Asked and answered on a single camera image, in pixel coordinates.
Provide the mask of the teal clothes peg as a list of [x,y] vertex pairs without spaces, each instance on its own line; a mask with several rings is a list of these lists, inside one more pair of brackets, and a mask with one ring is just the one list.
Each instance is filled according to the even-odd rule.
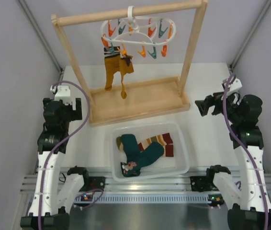
[[155,46],[153,46],[153,52],[150,52],[149,50],[147,52],[153,59],[157,59],[157,49]]

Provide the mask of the white plastic clip hanger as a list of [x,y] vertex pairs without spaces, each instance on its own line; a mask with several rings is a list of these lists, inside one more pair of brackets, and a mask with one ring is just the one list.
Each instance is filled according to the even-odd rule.
[[134,7],[129,6],[127,17],[104,21],[100,34],[104,42],[164,46],[174,39],[177,29],[169,18],[135,16]]

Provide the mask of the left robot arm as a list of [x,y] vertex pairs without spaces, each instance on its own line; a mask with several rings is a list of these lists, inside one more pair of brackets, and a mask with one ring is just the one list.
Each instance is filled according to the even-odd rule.
[[58,187],[63,159],[66,155],[69,123],[82,118],[81,99],[76,105],[63,104],[61,100],[43,99],[45,122],[38,138],[38,174],[34,199],[27,216],[21,218],[23,230],[67,230],[70,210],[79,190],[90,186],[84,167],[69,169],[62,188]]

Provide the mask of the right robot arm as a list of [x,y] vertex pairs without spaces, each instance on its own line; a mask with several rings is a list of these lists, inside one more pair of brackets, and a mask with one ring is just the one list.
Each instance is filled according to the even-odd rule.
[[231,230],[271,230],[271,202],[267,194],[263,170],[263,136],[257,126],[262,112],[262,100],[245,95],[238,102],[239,93],[226,99],[222,92],[196,100],[201,116],[213,107],[213,115],[222,114],[229,128],[229,136],[238,160],[240,186],[230,170],[221,165],[206,170],[206,185],[219,190],[227,206],[227,222]]

